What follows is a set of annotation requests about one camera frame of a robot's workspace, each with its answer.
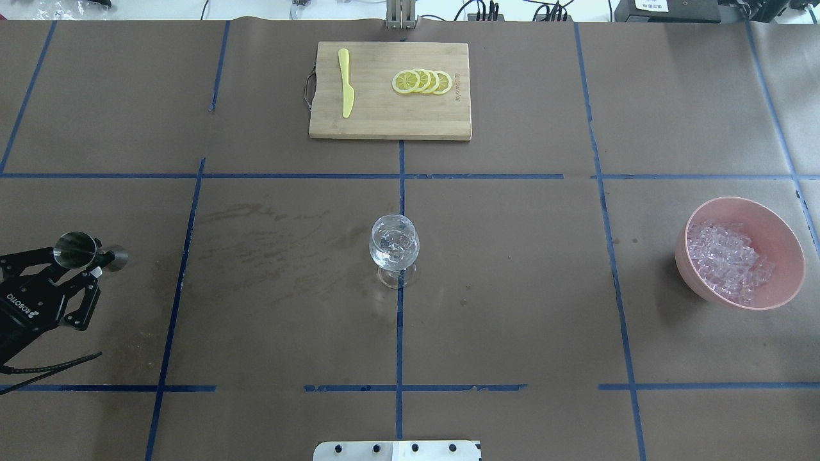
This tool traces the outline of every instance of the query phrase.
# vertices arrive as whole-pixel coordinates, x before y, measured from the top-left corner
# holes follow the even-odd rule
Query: white bracket
[[[481,461],[481,443],[470,440],[322,442],[313,461]]]
[[[388,29],[416,29],[416,0],[387,0]]]

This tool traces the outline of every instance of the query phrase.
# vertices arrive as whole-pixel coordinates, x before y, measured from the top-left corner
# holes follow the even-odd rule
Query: knife handle
[[[339,68],[342,70],[342,84],[349,84],[348,76],[350,72],[350,52],[347,48],[339,49]]]

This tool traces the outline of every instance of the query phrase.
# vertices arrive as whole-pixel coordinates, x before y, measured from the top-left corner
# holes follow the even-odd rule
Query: table
[[[399,39],[470,44],[472,141],[309,139],[317,42]],[[81,230],[131,254],[87,331],[10,363],[104,352],[2,397],[2,458],[449,438],[485,459],[817,458],[818,44],[745,24],[0,23],[0,249]],[[722,195],[798,235],[785,307],[707,304],[678,276],[678,232]],[[392,212],[421,240],[398,293],[367,252]]]

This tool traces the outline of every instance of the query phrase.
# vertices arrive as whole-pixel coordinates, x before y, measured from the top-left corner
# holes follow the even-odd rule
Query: bowl rim
[[[709,205],[712,202],[717,202],[718,200],[727,200],[727,199],[741,200],[741,201],[745,201],[745,202],[749,202],[749,203],[752,203],[754,205],[757,205],[757,206],[769,211],[771,214],[773,214],[775,217],[777,217],[777,219],[779,219],[780,222],[784,226],[786,226],[786,229],[789,231],[792,238],[795,239],[795,242],[797,242],[797,245],[800,248],[800,260],[803,263],[803,271],[801,273],[800,283],[797,285],[797,290],[795,290],[794,294],[792,296],[790,296],[787,300],[783,301],[782,303],[775,304],[773,306],[767,306],[765,308],[753,308],[751,306],[744,306],[743,304],[735,303],[734,301],[730,301],[729,299],[726,299],[726,298],[722,297],[717,291],[710,288],[709,285],[706,285],[705,283],[702,283],[702,285],[706,288],[706,290],[709,290],[710,292],[714,293],[715,296],[717,296],[721,301],[723,301],[725,303],[728,303],[729,305],[731,305],[732,307],[735,307],[735,308],[741,308],[741,309],[745,309],[745,310],[749,310],[749,311],[767,311],[767,310],[771,310],[771,309],[774,309],[774,308],[779,308],[779,307],[781,307],[785,304],[788,304],[792,299],[795,298],[795,296],[797,296],[797,294],[803,288],[803,283],[806,280],[806,255],[803,251],[803,245],[800,244],[800,240],[797,238],[797,235],[795,234],[795,232],[791,229],[791,226],[789,226],[789,223],[787,223],[785,220],[783,220],[783,218],[780,217],[779,214],[775,213],[771,208],[769,208],[766,205],[763,205],[761,203],[755,202],[754,200],[747,199],[747,198],[744,198],[744,197],[725,196],[725,197],[717,197],[715,199],[708,200],[708,201],[702,203],[699,207],[697,207],[692,212],[692,214],[689,216],[689,219],[686,220],[686,227],[684,227],[684,229],[683,229],[683,240],[684,240],[684,245],[683,246],[684,246],[684,250],[686,251],[686,263],[689,264],[689,267],[691,267],[691,269],[695,273],[695,275],[698,276],[698,280],[703,282],[704,279],[695,270],[695,265],[692,263],[692,255],[689,254],[689,244],[688,244],[688,241],[689,241],[689,228],[692,225],[692,219],[695,217],[696,214],[698,214],[698,212],[703,207]]]

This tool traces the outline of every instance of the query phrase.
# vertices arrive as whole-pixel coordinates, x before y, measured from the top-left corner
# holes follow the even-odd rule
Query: wooden cutting board
[[[342,117],[339,49],[350,51],[353,111]],[[445,71],[453,87],[442,95],[397,94],[398,72],[424,68]],[[437,139],[472,137],[470,57],[466,43],[320,42],[311,138]]]

